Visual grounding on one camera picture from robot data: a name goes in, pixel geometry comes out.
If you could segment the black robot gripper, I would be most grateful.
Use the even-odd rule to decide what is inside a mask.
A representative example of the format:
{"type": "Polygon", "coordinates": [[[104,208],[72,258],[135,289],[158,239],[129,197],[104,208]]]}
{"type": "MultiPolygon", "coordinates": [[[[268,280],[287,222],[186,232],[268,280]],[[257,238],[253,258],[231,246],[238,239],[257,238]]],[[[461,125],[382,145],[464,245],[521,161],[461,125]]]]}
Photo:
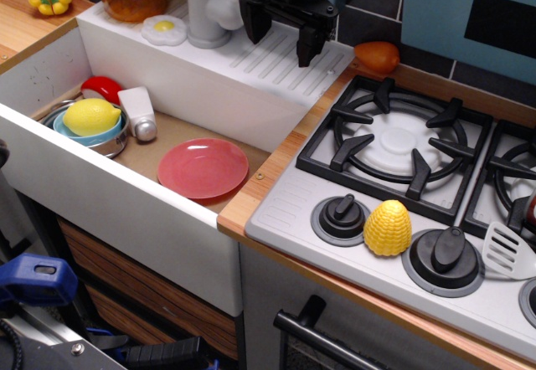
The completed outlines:
{"type": "Polygon", "coordinates": [[[296,42],[298,66],[308,67],[322,52],[335,26],[338,8],[329,0],[239,0],[246,34],[258,44],[271,29],[273,19],[302,26],[296,42]]]}

